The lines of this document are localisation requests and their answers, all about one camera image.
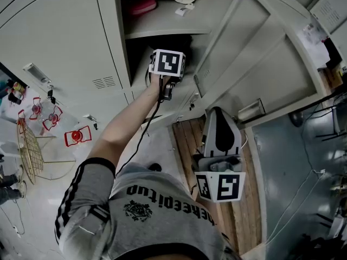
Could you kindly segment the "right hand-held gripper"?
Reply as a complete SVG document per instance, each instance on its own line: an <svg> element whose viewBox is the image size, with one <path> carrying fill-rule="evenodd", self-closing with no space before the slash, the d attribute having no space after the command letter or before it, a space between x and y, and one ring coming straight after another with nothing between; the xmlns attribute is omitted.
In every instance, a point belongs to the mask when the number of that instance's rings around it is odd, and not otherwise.
<svg viewBox="0 0 347 260"><path fill-rule="evenodd" d="M212 158L193 157L192 169L200 197L214 203L239 201L246 178L241 157L236 155L241 149L241 133L233 118L224 110L221 111L220 107L213 107L208 112L203 144L204 156Z"/></svg>

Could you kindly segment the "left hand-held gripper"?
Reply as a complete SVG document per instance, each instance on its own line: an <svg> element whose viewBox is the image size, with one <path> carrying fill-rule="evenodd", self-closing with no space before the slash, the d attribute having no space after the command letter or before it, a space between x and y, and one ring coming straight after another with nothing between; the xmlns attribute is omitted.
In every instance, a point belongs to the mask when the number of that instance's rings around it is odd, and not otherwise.
<svg viewBox="0 0 347 260"><path fill-rule="evenodd" d="M183 52L156 49L150 56L148 73L157 74L161 80L161 100L169 101L173 88L183 80L186 57Z"/></svg>

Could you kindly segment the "black garment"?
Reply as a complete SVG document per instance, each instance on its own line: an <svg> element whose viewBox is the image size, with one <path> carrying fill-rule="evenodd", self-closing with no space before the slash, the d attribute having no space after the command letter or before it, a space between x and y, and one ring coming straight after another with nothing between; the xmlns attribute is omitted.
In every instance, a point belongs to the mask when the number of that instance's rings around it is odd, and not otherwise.
<svg viewBox="0 0 347 260"><path fill-rule="evenodd" d="M159 42L159 49L172 50L182 52L184 54L190 53L192 37L190 35L165 35Z"/></svg>

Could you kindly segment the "grey metal locker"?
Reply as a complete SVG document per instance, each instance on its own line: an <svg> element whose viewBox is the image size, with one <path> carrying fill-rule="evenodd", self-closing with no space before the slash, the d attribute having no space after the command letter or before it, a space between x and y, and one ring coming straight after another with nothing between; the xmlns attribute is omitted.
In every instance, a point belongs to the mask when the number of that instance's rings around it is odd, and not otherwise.
<svg viewBox="0 0 347 260"><path fill-rule="evenodd" d="M0 0L0 64L80 120L105 126L145 88L150 56L165 35L190 35L182 82L152 122L167 126L220 106L254 126L332 96L325 67L345 65L333 32L345 21L341 0L156 0L145 14L133 0ZM303 34L319 24L328 37Z"/></svg>

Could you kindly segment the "person's left forearm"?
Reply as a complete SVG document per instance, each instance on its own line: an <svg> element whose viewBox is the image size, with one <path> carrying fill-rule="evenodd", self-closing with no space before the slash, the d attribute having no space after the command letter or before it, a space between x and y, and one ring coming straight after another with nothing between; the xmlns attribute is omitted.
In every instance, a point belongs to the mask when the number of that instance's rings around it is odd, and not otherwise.
<svg viewBox="0 0 347 260"><path fill-rule="evenodd" d="M141 124L158 103L159 95L169 78L151 74L150 85L106 126L91 149L88 158L102 158L117 166L120 156Z"/></svg>

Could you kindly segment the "white tag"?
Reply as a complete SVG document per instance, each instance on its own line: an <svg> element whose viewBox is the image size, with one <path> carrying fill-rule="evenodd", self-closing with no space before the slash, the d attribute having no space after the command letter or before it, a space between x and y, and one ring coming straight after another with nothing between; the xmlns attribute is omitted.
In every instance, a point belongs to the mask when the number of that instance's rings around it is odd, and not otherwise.
<svg viewBox="0 0 347 260"><path fill-rule="evenodd" d="M175 14L178 15L178 16L183 17L187 13L191 12L194 8L195 8L195 5L193 3L186 4L185 6L183 6L181 8L178 8L175 11Z"/></svg>

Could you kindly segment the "pink pouch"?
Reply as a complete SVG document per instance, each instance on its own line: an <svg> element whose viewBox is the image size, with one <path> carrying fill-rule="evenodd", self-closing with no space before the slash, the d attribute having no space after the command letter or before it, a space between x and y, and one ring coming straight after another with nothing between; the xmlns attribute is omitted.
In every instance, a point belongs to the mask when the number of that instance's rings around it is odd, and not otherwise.
<svg viewBox="0 0 347 260"><path fill-rule="evenodd" d="M156 0L133 0L129 2L127 12L131 16L138 16L150 12L156 7Z"/></svg>

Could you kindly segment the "wooden steps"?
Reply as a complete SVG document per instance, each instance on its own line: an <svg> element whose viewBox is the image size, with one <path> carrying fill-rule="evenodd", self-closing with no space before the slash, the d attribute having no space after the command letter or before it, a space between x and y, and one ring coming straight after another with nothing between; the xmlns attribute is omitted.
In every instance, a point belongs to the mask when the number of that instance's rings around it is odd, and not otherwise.
<svg viewBox="0 0 347 260"><path fill-rule="evenodd" d="M202 132L205 118L175 122L172 133L179 155L178 167L186 188L195 199L198 187L191 168L191 156L202 145ZM243 146L241 153L242 171L246 172L241 200L230 203L212 204L213 219L220 230L227 235L234 250L240 255L251 251L262 242L262 221L258 185L249 144Z"/></svg>

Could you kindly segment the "black standing fan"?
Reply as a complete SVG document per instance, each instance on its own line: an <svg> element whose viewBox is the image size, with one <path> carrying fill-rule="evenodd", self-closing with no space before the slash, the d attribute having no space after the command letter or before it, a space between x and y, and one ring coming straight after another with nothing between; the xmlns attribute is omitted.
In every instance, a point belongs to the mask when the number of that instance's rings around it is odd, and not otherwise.
<svg viewBox="0 0 347 260"><path fill-rule="evenodd" d="M303 112L299 112L299 111L290 112L288 114L288 116L289 116L291 123L295 127L301 127L303 125L303 123L304 123L304 113Z"/></svg>

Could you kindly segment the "person's grey printed shirt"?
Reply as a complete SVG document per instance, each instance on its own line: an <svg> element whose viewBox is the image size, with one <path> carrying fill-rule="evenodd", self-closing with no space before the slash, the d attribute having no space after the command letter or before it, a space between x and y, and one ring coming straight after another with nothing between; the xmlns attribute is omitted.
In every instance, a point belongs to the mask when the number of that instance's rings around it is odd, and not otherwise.
<svg viewBox="0 0 347 260"><path fill-rule="evenodd" d="M55 221L66 260L144 260L180 254L240 260L211 214L164 172L137 164L116 174L103 158L82 162Z"/></svg>

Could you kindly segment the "white printed box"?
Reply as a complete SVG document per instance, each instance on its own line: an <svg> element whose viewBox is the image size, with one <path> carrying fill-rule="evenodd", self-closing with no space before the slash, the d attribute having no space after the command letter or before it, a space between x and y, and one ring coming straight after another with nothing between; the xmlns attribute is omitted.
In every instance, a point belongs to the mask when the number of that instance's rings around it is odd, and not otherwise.
<svg viewBox="0 0 347 260"><path fill-rule="evenodd" d="M312 45L317 45L318 43L324 43L328 37L325 30L315 23L309 23L303 28L303 34L308 42Z"/></svg>

